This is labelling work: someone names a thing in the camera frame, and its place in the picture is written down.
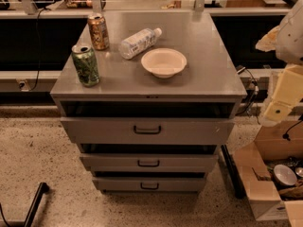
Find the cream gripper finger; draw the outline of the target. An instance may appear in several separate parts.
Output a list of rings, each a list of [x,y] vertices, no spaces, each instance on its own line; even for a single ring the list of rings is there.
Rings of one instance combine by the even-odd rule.
[[[277,74],[276,87],[264,110],[266,120],[279,123],[303,98],[303,66],[288,63]]]

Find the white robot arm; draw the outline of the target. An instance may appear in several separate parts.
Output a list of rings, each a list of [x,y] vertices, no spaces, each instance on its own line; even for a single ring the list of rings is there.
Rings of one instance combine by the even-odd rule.
[[[276,35],[276,57],[287,63],[277,76],[263,111],[266,125],[281,122],[303,98],[303,0],[282,19]]]

